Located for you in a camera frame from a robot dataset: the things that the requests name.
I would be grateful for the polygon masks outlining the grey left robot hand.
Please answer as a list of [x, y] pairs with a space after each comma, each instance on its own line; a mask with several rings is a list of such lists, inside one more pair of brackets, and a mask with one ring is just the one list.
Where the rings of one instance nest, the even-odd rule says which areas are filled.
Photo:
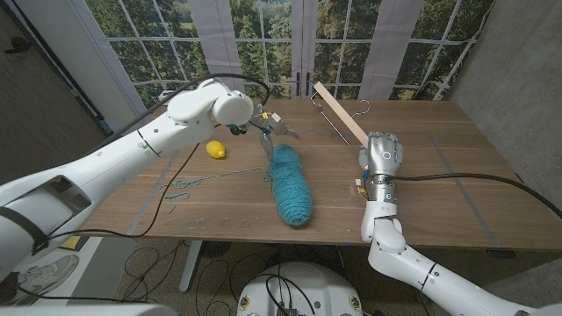
[[275, 112], [269, 114], [268, 118], [265, 118], [263, 114], [258, 114], [249, 123], [261, 131], [260, 143], [269, 162], [273, 161], [274, 145], [270, 137], [272, 134], [291, 136], [296, 140], [299, 139], [297, 132], [290, 128]]

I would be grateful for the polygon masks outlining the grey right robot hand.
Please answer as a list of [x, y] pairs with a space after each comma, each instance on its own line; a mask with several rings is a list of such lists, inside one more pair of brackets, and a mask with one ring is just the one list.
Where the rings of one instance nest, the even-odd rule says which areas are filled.
[[360, 146], [359, 166], [371, 175], [396, 176], [402, 162], [403, 146], [394, 133], [369, 132], [367, 146]]

